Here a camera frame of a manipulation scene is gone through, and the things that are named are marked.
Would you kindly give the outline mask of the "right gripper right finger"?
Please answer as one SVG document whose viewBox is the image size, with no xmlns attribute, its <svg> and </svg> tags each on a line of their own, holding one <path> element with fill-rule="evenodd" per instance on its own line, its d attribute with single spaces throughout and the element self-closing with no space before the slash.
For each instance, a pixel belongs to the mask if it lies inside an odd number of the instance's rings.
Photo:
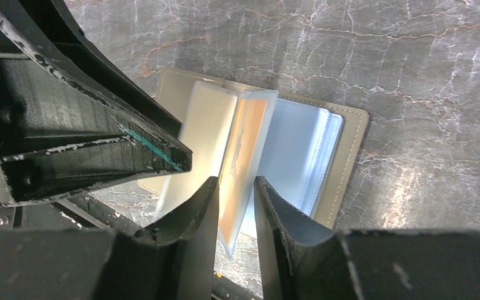
<svg viewBox="0 0 480 300">
<path fill-rule="evenodd" d="M 264 299 L 480 299 L 480 232 L 332 231 L 254 180 Z"/>
</svg>

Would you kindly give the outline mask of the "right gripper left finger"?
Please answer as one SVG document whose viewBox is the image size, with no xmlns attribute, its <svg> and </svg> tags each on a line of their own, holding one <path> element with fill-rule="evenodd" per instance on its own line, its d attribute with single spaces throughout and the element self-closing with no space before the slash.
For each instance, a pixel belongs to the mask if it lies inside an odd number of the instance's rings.
<svg viewBox="0 0 480 300">
<path fill-rule="evenodd" d="M 135 235 L 0 231 L 0 299 L 210 299 L 218 179 Z"/>
</svg>

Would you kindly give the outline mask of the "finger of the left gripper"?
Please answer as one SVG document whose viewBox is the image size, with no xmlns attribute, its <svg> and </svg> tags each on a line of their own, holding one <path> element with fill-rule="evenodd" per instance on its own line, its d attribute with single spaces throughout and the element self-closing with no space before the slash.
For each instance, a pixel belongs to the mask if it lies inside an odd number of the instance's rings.
<svg viewBox="0 0 480 300">
<path fill-rule="evenodd" d="M 0 208 L 185 173 L 192 152 L 0 1 Z"/>
<path fill-rule="evenodd" d="M 118 69 L 91 41 L 64 1 L 21 1 L 36 25 L 81 71 L 173 137 L 181 122 Z"/>
</svg>

